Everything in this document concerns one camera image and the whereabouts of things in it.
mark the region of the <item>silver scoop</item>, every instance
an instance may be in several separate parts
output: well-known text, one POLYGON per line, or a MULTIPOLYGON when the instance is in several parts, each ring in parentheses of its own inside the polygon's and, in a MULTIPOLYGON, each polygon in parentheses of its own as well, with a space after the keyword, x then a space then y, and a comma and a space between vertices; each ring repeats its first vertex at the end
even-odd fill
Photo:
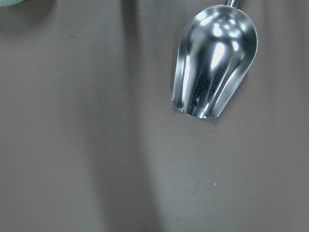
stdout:
POLYGON ((187 115, 219 116, 253 62, 257 33, 239 3, 206 8, 184 29, 172 101, 187 115))

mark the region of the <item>scoop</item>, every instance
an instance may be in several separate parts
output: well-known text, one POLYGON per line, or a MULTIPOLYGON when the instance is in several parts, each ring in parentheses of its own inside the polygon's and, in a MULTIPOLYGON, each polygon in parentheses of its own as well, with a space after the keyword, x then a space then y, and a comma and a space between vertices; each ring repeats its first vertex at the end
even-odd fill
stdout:
POLYGON ((187 115, 219 116, 254 60, 257 32, 239 3, 206 8, 183 31, 172 101, 187 115))

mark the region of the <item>light green container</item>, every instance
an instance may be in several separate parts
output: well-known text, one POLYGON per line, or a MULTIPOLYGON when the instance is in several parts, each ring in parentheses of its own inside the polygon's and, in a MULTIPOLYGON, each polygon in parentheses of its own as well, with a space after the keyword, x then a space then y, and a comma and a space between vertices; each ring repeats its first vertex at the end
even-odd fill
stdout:
POLYGON ((0 0, 0 6, 12 6, 22 1, 23 0, 0 0))

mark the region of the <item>metal handle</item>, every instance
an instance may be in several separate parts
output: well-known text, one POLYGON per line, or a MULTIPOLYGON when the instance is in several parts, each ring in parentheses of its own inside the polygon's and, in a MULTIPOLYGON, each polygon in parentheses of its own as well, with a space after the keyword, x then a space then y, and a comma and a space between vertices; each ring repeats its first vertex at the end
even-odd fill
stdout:
POLYGON ((238 6, 240 4, 240 0, 226 0, 225 4, 227 6, 232 6, 232 7, 238 8, 238 6))

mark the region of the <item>mint green bowl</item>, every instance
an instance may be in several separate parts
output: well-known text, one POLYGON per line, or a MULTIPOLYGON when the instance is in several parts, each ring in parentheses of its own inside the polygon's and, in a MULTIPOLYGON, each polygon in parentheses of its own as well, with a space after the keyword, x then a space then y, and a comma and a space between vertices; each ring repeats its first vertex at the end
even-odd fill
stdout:
POLYGON ((0 0, 0 6, 12 6, 22 1, 23 0, 0 0))

